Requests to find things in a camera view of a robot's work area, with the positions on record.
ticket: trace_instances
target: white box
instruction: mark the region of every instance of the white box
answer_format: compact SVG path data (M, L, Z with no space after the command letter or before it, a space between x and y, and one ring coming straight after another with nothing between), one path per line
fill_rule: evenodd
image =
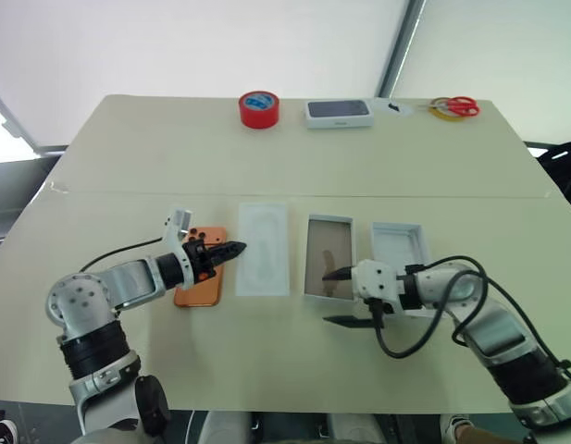
M374 113L367 100L312 100L305 102L305 124L311 129L372 127Z
M375 261L390 265L398 275L405 275L406 265L431 262L423 228L416 224L374 222L371 226L371 250ZM433 317L435 310L405 310L406 315Z

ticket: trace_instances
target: yellow tape roll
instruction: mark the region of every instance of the yellow tape roll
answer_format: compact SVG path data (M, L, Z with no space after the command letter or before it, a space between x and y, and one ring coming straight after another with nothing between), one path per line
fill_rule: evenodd
M460 120L464 120L465 118L462 116L457 116L452 111L439 109L433 106L441 105L443 102L447 101L449 97L438 97L437 99L433 99L429 103L428 111L433 116L441 118L443 120L447 120L448 122L459 122Z

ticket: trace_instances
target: white device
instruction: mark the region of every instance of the white device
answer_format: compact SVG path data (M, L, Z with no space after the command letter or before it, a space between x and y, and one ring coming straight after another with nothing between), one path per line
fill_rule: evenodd
M372 127L374 113L365 100L320 100L304 104L308 128Z

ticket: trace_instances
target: black cable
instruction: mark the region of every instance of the black cable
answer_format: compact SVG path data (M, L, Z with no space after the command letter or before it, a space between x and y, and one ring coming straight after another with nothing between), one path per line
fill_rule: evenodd
M431 336L435 332L437 325L440 323L441 316L443 315L443 310L445 309L447 302L450 300L450 295L452 294L452 288L453 288L454 284L462 276L476 275L476 274L477 274L476 271L463 270L463 271L456 273L450 279L450 281L448 282L448 285L445 287L445 290L443 291L443 295L441 296L440 303L436 308L435 314L433 315L433 319L431 320L431 323L427 327L427 330L425 331L423 336L414 345L412 345L411 347L409 347L408 349L403 350L403 351L392 351L388 348L388 346L384 342L383 337L381 336L381 327L382 327L381 319L383 316L383 304L381 303L381 300L374 300L374 301L370 302L369 310L371 311L372 318L374 320L374 326L376 329L376 338L378 338L378 344L379 344L380 348L384 351L384 353L386 353L388 356L390 356L391 358L394 358L394 359L403 359L403 358L406 358L406 357L410 356L411 354L419 351L429 341L429 339L431 338Z
M526 312L524 312L524 309L515 301L515 299L513 298L513 296L511 294L509 294L501 285L499 285L497 282L495 282L490 277L489 277L489 283L497 291L499 291L501 293L501 295L512 305L512 307L514 307L514 309L517 311L517 314L519 315L519 317L522 318L522 320L526 324L526 327L528 327L528 330L530 331L530 333L532 334L534 339L538 342L540 347L548 355L549 359L554 363L554 365L556 365L558 368L563 370L563 373L565 373L565 375L567 375L567 377L571 380L571 372L568 370L568 368L571 366L571 362L567 361L567 360L560 361L554 355L554 353L549 348L549 346L546 345L546 342L544 342L544 340L540 337L540 333L534 327L534 324L532 324L532 321L529 319Z
M141 242L141 243L135 243L134 245L129 245L127 247L122 247L122 248L118 248L116 250L113 250L112 252L108 252L108 253L104 253L98 257L96 257L95 259L93 259L92 261L88 262L86 265L84 265L81 270L80 273L85 272L85 270L87 270L88 268L90 268L92 265L94 265L96 262L100 262L102 259L107 258L108 256L112 256L113 254L117 254L117 253L122 253L122 252L126 252L127 250L132 250L133 248L139 248L139 247L144 247L145 245L151 245L152 243L156 243L156 242L160 242L162 240L162 238L157 238L157 239L152 239L146 242Z
M480 295L480 300L477 303L477 306L466 317L466 319L464 321L462 321L458 325L458 327L455 328L455 330L452 333L452 341L454 343L456 343L457 345L460 345L462 347L467 347L468 345L463 340L460 340L458 338L458 336L462 334L462 332L464 331L466 326L468 324L470 324L472 322L472 320L475 317L477 317L478 313L480 313L480 310L482 310L482 306L484 305L485 301L487 300L487 296L489 294L489 277L487 276L487 272L485 271L485 269L483 268L483 266L480 264L479 261L473 259L470 256L464 256L464 255L444 257L443 259L440 259L439 261L435 261L434 263L427 265L425 268L430 269L434 266L446 264L446 263L451 262L451 261L467 261L467 262L469 262L470 264L472 264L473 266L475 266L478 269L477 276L480 276L480 278L482 280L482 292Z

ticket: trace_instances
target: floor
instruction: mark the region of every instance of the floor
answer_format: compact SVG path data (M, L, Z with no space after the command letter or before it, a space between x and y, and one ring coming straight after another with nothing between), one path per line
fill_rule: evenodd
M19 428L20 444L69 444L81 434L75 408L67 405L32 404L0 401L0 416ZM206 412L192 416L189 443L196 443ZM182 444L191 412L172 411L172 420L164 433L166 444ZM376 419L389 444L440 443L437 415L377 415ZM511 414L475 414L473 422L504 438L521 440L527 434ZM321 413L255 413L258 424L256 442L284 439L319 439L319 431L328 434L326 415Z

